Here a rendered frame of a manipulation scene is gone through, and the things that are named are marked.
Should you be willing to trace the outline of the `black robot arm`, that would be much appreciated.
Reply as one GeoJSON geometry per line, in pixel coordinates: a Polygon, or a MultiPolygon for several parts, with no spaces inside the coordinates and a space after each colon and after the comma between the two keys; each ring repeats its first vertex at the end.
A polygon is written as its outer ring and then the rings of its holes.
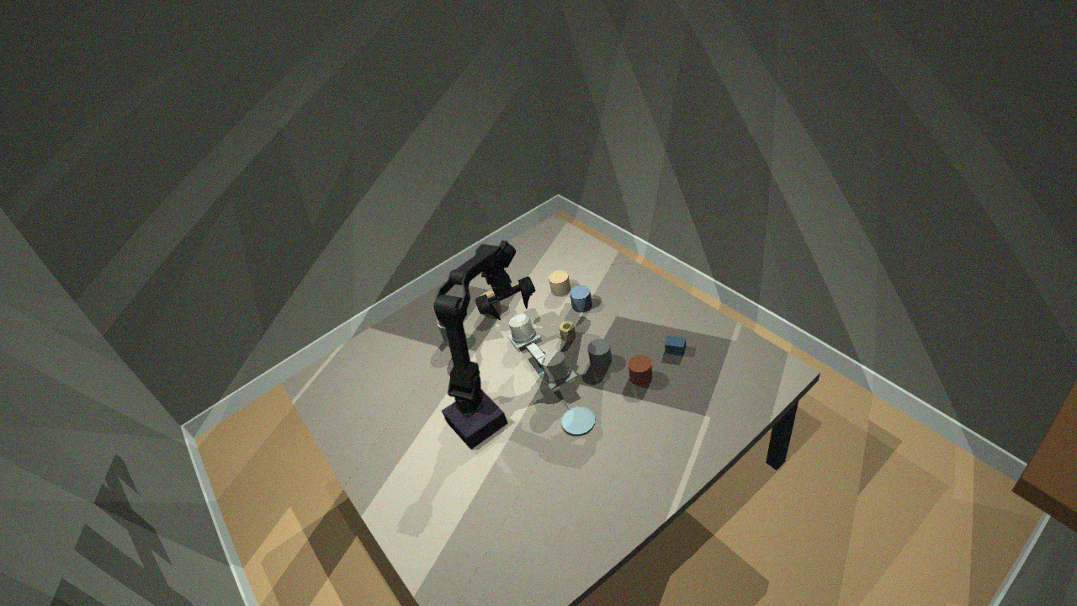
{"type": "Polygon", "coordinates": [[[450,372],[448,384],[448,396],[454,396],[454,407],[461,411],[463,417],[472,417],[482,409],[480,369],[477,362],[470,362],[468,343],[463,332],[463,319],[468,315],[468,283],[475,276],[480,274],[487,280],[487,284],[500,284],[509,274],[504,268],[509,266],[514,258],[516,249],[508,244],[508,241],[501,239],[499,246],[480,244],[475,249],[475,255],[459,266],[448,276],[445,284],[438,288],[436,299],[433,304],[436,318],[446,327],[448,343],[453,355],[454,367],[450,372]],[[490,281],[490,283],[489,283],[490,281]],[[463,298],[446,295],[454,287],[454,284],[462,286],[463,298]]]}

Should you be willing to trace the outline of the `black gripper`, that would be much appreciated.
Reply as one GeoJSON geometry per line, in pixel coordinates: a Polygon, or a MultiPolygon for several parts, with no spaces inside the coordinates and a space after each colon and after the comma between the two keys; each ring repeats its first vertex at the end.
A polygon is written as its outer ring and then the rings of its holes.
{"type": "Polygon", "coordinates": [[[519,291],[522,291],[523,304],[526,308],[528,308],[528,298],[530,298],[530,296],[536,291],[533,286],[533,281],[527,276],[526,279],[518,280],[518,283],[519,284],[517,284],[517,286],[510,287],[509,280],[507,278],[500,284],[490,284],[493,292],[495,292],[495,296],[487,298],[487,293],[485,293],[480,296],[480,298],[475,298],[475,304],[477,305],[478,310],[480,310],[480,314],[490,314],[500,321],[501,318],[499,316],[499,313],[496,313],[496,308],[492,304],[509,298],[509,296],[519,291]]]}

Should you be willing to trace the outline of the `reddish-brown cylinder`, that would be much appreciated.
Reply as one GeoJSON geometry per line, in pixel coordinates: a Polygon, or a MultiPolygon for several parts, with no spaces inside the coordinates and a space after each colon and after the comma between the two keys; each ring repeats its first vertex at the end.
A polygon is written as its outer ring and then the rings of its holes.
{"type": "Polygon", "coordinates": [[[651,357],[646,354],[635,354],[629,360],[629,377],[634,385],[648,385],[651,383],[651,357]]]}

